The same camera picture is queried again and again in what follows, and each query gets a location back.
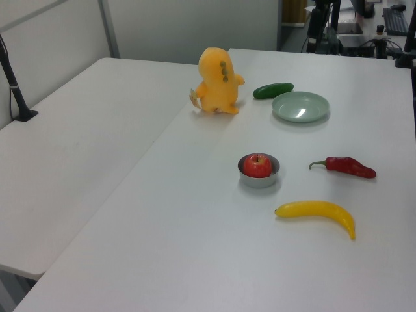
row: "red apple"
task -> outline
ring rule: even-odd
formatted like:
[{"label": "red apple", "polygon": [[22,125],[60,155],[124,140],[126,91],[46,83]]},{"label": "red apple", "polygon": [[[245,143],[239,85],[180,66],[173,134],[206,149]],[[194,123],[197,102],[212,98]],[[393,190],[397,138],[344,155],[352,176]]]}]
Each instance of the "red apple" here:
[{"label": "red apple", "polygon": [[242,172],[249,177],[270,177],[272,174],[272,162],[263,154],[249,155],[244,160]]}]

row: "cucumber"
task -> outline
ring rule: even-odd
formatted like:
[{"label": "cucumber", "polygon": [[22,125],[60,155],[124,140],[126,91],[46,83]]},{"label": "cucumber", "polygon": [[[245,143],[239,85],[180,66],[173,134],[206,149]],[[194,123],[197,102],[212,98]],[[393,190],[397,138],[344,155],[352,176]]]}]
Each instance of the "cucumber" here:
[{"label": "cucumber", "polygon": [[292,83],[272,83],[255,89],[253,91],[253,97],[256,99],[270,99],[292,90]]}]

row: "toy banana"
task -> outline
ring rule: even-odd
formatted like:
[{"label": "toy banana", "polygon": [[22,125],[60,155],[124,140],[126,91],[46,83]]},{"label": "toy banana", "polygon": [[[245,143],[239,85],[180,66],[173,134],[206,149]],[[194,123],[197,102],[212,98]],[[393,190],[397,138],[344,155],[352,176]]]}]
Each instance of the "toy banana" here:
[{"label": "toy banana", "polygon": [[274,213],[281,218],[325,216],[340,223],[349,232],[351,239],[356,238],[351,214],[341,206],[328,201],[295,201],[280,206]]}]

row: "metal bowl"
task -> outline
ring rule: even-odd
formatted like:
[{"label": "metal bowl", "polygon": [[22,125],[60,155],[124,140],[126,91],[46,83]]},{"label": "metal bowl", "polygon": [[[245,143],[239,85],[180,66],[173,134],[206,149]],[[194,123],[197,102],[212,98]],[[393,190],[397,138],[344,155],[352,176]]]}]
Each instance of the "metal bowl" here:
[{"label": "metal bowl", "polygon": [[[245,175],[242,172],[244,161],[246,160],[248,156],[251,156],[253,154],[263,154],[270,159],[270,162],[272,163],[272,174],[270,175],[270,177],[249,177],[248,175]],[[246,185],[248,185],[249,187],[253,187],[255,189],[263,189],[265,187],[269,187],[273,185],[274,183],[276,183],[276,180],[278,178],[278,171],[280,169],[280,163],[276,158],[274,158],[273,156],[269,154],[252,153],[240,159],[238,167],[239,167],[239,172],[240,172],[240,178]]]}]

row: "pepper stem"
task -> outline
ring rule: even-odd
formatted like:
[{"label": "pepper stem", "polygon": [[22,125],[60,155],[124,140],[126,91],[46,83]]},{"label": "pepper stem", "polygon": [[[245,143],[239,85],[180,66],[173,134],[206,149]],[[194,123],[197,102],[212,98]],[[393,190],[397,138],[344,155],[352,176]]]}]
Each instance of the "pepper stem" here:
[{"label": "pepper stem", "polygon": [[323,164],[324,166],[326,166],[326,161],[315,161],[315,162],[312,162],[309,165],[309,169],[312,169],[312,165],[314,165],[314,164]]}]

